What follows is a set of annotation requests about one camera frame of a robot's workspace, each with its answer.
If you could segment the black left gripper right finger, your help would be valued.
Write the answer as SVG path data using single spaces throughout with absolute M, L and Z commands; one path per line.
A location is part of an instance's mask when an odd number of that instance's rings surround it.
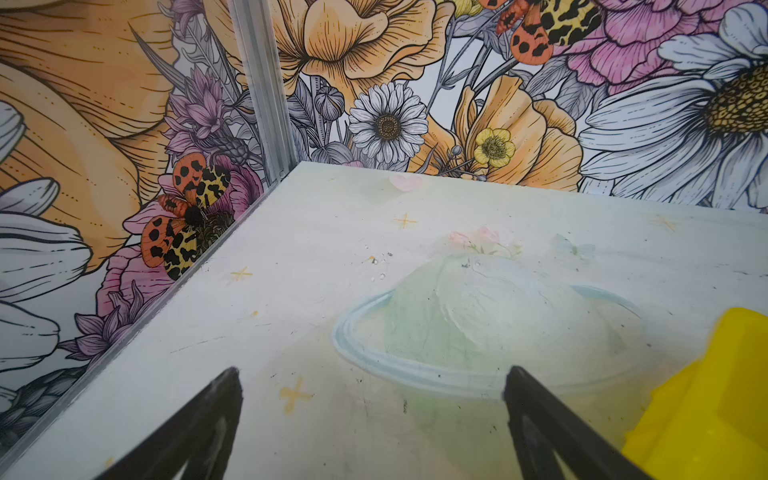
M 649 477 L 524 368 L 509 371 L 503 400 L 525 479 L 563 479 L 561 463 L 578 479 Z

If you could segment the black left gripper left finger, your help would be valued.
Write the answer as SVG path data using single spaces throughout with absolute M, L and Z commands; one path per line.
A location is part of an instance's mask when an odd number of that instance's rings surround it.
M 239 370 L 230 367 L 100 479 L 222 479 L 243 404 Z

